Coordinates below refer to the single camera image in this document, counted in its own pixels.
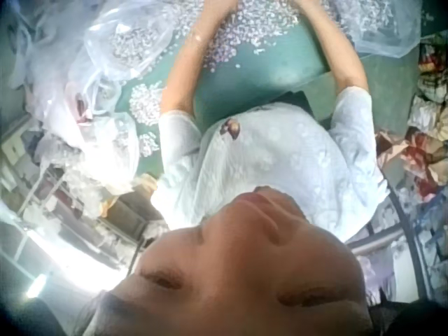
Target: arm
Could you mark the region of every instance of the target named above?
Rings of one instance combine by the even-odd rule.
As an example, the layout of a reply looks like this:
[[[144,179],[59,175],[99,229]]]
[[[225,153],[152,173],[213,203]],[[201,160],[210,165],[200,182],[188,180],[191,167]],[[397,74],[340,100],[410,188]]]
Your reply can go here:
[[[347,37],[328,17],[319,0],[294,0],[311,22],[334,74],[339,92],[349,86],[369,90],[363,64]]]
[[[221,22],[236,10],[238,0],[205,0],[204,10],[192,27],[167,79],[162,95],[162,114],[182,110],[194,117],[193,97],[202,61]]]

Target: clear plastic bag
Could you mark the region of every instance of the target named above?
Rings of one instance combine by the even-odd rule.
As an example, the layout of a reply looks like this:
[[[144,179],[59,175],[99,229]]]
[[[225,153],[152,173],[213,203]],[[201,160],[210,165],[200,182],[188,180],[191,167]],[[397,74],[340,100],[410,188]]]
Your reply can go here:
[[[83,52],[83,35],[98,12],[89,1],[45,7],[27,58],[28,112],[46,130],[77,148],[83,143],[77,123],[85,118],[88,102],[84,99],[100,73]]]
[[[402,57],[421,38],[422,0],[332,0],[359,53]]]
[[[80,125],[82,150],[46,134],[35,158],[41,171],[49,164],[63,168],[70,193],[84,203],[84,214],[101,215],[102,201],[110,194],[132,191],[139,163],[139,140],[134,120],[127,113],[97,116]]]
[[[112,81],[140,76],[169,45],[173,8],[157,0],[129,0],[106,11],[86,31],[85,46],[98,69]]]

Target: short sleeve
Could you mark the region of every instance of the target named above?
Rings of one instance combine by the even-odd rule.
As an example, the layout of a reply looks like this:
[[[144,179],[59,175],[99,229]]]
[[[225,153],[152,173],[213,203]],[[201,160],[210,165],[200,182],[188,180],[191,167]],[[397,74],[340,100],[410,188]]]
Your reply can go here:
[[[190,115],[183,111],[170,111],[159,119],[160,147],[166,170],[173,163],[200,149],[201,132]]]
[[[348,87],[339,94],[329,133],[344,156],[359,200],[374,211],[386,191],[377,166],[372,98],[367,91]]]

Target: green table surface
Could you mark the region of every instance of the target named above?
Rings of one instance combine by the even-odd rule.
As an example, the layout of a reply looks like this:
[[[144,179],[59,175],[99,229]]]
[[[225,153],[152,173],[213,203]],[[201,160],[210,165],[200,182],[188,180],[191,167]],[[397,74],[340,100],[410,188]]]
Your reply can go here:
[[[425,1],[423,13],[435,19],[422,27],[428,35],[446,26],[443,10],[436,0]],[[306,21],[290,29],[287,35],[268,38],[275,46],[254,55],[252,45],[240,45],[237,56],[220,63],[216,72],[205,69],[199,79],[195,95],[195,115],[199,128],[204,131],[216,121],[266,104],[285,92],[303,91],[314,112],[323,124],[333,112],[335,83],[316,37]],[[129,111],[129,99],[135,85],[154,84],[165,80],[182,41],[173,55],[165,55],[154,70],[141,80],[129,81],[122,90],[116,111]],[[377,55],[361,55],[374,102],[375,126],[403,133],[410,102],[418,78],[418,47],[402,59]],[[137,134],[149,131],[157,135],[158,126],[136,124]],[[160,151],[150,157],[141,157],[137,174],[149,173],[159,177],[163,172]]]

